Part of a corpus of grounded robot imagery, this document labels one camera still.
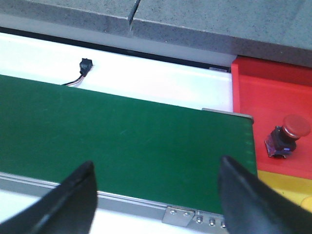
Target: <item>black plug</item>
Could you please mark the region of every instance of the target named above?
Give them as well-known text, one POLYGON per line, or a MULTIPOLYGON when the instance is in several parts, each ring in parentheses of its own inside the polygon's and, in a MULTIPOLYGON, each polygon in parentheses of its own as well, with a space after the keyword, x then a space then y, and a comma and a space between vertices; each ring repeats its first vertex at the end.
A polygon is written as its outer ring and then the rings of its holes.
POLYGON ((93 64, 91 59, 83 58, 79 64, 80 66, 80 74, 85 77, 88 72, 91 70, 93 64))

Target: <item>red plastic base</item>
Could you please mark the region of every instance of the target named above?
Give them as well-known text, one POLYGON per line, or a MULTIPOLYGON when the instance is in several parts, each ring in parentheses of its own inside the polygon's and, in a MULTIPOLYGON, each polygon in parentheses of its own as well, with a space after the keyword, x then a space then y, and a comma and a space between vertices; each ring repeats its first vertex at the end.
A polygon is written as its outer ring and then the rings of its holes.
POLYGON ((270 158, 264 140, 289 114, 312 125, 312 69, 254 58, 232 64, 234 111, 254 117, 259 170, 312 179, 312 133, 302 137, 287 159, 270 158))

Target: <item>yellow surface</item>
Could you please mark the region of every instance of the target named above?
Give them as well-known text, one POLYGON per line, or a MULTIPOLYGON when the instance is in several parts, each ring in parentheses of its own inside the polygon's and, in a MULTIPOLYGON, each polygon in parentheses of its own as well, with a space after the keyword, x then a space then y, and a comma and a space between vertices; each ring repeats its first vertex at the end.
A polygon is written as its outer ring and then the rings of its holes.
POLYGON ((312 180, 258 171, 258 177, 279 194, 312 212, 312 180))

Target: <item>green conveyor belt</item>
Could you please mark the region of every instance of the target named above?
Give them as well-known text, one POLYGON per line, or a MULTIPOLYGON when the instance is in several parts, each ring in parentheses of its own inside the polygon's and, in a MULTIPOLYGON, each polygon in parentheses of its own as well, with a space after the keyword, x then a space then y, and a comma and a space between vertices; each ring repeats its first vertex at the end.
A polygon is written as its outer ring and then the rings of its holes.
POLYGON ((256 174, 252 121, 0 76, 0 171, 61 182, 92 160, 98 189, 221 214, 219 158, 256 174))

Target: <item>red mushroom button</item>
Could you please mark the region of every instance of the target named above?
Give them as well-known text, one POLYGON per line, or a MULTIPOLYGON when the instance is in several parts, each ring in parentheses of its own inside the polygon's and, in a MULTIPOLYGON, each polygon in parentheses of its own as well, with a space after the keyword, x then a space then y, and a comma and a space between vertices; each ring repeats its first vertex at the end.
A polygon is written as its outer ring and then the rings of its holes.
POLYGON ((310 133, 311 125, 299 115, 288 115, 284 117, 283 130, 289 137, 298 139, 310 133))

